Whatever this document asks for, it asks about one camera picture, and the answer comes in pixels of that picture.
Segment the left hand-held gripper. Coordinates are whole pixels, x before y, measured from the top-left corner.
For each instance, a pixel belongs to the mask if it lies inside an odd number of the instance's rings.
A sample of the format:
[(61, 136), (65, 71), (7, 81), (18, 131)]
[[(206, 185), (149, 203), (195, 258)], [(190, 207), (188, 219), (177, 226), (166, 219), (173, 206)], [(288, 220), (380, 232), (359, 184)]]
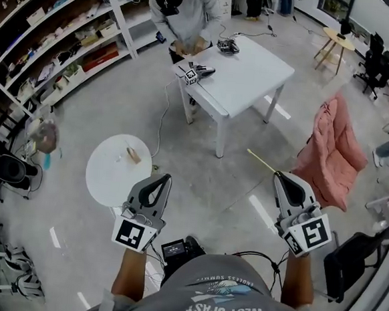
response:
[[(168, 173), (153, 174), (136, 183), (127, 199), (132, 207), (116, 208), (112, 241), (132, 251), (146, 251), (166, 225), (159, 218), (165, 210), (171, 185), (172, 177)], [(145, 209), (152, 215), (143, 213)]]

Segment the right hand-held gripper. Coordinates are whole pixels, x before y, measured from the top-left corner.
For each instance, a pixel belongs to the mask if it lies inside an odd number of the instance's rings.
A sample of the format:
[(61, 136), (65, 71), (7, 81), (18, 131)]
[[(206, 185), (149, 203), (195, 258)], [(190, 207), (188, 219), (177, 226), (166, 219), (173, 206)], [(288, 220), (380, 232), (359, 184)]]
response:
[(275, 226), (295, 257), (332, 241), (327, 213), (312, 205), (316, 197), (310, 184), (293, 173), (277, 171), (273, 175), (276, 205), (282, 219)]

